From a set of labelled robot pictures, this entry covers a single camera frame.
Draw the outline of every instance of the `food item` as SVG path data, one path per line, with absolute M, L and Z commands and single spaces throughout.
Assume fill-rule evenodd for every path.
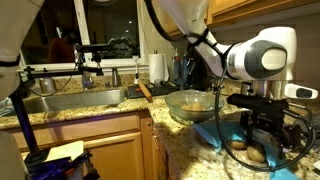
M 187 111 L 204 111 L 204 107 L 199 102 L 194 102 L 192 104 L 185 104 L 181 107 L 183 110 Z
M 252 143 L 247 147 L 247 155 L 251 161 L 263 163 L 266 160 L 266 152 L 259 143 Z
M 235 150 L 245 150 L 248 147 L 246 142 L 240 140 L 229 140 L 227 143 Z

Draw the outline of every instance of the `dish rack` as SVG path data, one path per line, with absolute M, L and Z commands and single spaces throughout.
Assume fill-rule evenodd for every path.
M 14 111 L 13 107 L 9 106 L 10 99 L 6 98 L 0 101 L 0 117 L 5 116 Z

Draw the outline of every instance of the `drawer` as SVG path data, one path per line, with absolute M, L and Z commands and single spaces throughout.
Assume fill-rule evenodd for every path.
M 20 128 L 6 130 L 11 133 L 22 151 L 27 150 L 23 133 Z M 140 131 L 139 113 L 121 113 L 99 116 L 59 123 L 33 126 L 39 146 L 58 145 L 75 140 L 90 139 L 95 136 L 108 136 Z

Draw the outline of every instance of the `black cable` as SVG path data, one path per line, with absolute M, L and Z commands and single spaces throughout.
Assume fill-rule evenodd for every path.
M 72 71 L 75 71 L 76 68 L 77 68 L 77 63 L 75 64 L 75 66 L 74 66 L 74 68 L 73 68 Z M 33 94 L 35 94 L 35 95 L 37 95 L 37 96 L 40 96 L 40 97 L 48 97 L 48 96 L 55 95 L 55 94 L 57 94 L 58 92 L 62 91 L 62 90 L 67 86 L 67 84 L 70 82 L 71 78 L 72 78 L 72 75 L 69 77 L 68 81 L 62 86 L 61 89 L 59 89 L 59 90 L 57 90 L 56 92 L 51 93 L 51 94 L 43 95 L 43 94 L 39 94 L 39 93 L 34 92 L 34 91 L 31 90 L 30 88 L 27 88 L 27 89 L 28 89 L 31 93 L 33 93 Z
M 226 75 L 226 71 L 227 71 L 227 68 L 225 67 L 223 69 L 223 72 L 222 72 L 222 75 L 221 75 L 221 78 L 220 78 L 220 83 L 219 83 L 219 85 L 217 87 L 217 92 L 216 92 L 217 95 L 215 96 L 215 120 L 216 120 L 216 126 L 217 126 L 218 135 L 219 135 L 220 141 L 222 143 L 222 146 L 227 151 L 229 156 L 231 156 L 232 159 L 237 161 L 242 166 L 244 166 L 244 167 L 246 167 L 248 169 L 254 170 L 254 171 L 259 170 L 259 171 L 263 171 L 263 172 L 269 172 L 270 168 L 261 168 L 261 167 L 257 168 L 255 166 L 252 166 L 252 165 L 249 165 L 247 163 L 244 163 L 241 160 L 239 160 L 237 157 L 235 157 L 235 155 L 231 152 L 231 150 L 229 149 L 229 146 L 227 145 L 227 140 L 222 135 L 222 130 L 221 130 L 221 126 L 220 126 L 220 116 L 219 116 L 218 109 L 219 109 L 219 101 L 220 101 L 220 91 L 222 89 L 222 83 L 223 83 L 224 77 Z
M 312 126 L 313 126 L 313 122 L 312 122 L 312 111 L 311 111 L 310 108 L 305 107 L 305 106 L 301 106 L 301 105 L 299 105 L 299 104 L 294 104 L 294 103 L 289 103 L 289 105 L 307 111 L 307 112 L 308 112 L 308 120 L 312 123 Z
M 202 35 L 201 35 L 200 37 L 198 37 L 198 39 L 196 40 L 196 42 L 194 42 L 194 43 L 191 43 L 191 42 L 190 42 L 188 46 L 190 46 L 190 47 L 198 46 L 200 43 L 202 43 L 203 41 L 206 40 L 208 33 L 209 33 L 209 29 L 207 28 L 206 30 L 204 30 L 204 32 L 202 33 Z
M 201 38 L 202 36 L 196 33 L 190 33 L 188 34 L 187 37 L 193 37 L 193 38 Z M 216 43 L 212 43 L 211 41 L 209 41 L 207 38 L 202 39 L 206 45 L 208 45 L 209 47 L 211 47 L 211 49 L 213 49 L 220 57 L 223 56 L 223 53 L 216 47 L 216 45 L 218 44 L 218 42 Z

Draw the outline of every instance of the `glass bowl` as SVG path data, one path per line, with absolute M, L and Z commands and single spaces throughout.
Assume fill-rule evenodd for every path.
M 170 112 L 187 121 L 199 123 L 213 118 L 215 115 L 215 95 L 212 92 L 183 90 L 170 93 L 165 101 Z M 224 101 L 219 102 L 219 111 Z

